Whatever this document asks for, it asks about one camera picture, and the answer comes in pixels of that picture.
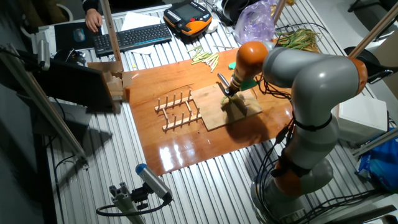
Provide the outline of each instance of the orange handheld controller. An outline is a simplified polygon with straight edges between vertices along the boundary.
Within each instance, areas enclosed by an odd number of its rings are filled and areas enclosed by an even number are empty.
[[[174,4],[164,11],[163,18],[175,31],[187,36],[201,34],[213,19],[205,7],[193,1]]]

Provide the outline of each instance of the keyboard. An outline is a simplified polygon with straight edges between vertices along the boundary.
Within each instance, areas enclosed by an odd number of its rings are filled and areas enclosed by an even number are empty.
[[[172,36],[165,24],[157,24],[117,32],[120,52],[170,41]],[[109,34],[93,37],[97,57],[113,54]]]

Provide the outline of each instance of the sheet of paper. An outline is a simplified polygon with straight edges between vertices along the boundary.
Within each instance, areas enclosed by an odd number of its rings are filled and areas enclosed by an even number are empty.
[[[121,31],[134,29],[138,27],[150,26],[160,24],[160,18],[154,16],[146,16],[138,13],[128,12],[124,18],[123,26]],[[130,52],[138,54],[151,54],[154,50],[154,46],[141,47],[139,49],[130,50]]]

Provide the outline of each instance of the purple plastic bag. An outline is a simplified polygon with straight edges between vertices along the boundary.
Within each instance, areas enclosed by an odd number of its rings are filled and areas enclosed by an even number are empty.
[[[233,35],[244,44],[249,41],[270,41],[275,34],[271,5],[275,0],[258,1],[243,9],[236,23]]]

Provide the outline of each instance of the white box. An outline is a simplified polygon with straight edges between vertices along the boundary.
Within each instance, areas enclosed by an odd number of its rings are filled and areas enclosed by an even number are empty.
[[[342,140],[362,144],[387,131],[384,101],[358,95],[335,106],[332,112],[338,120]]]

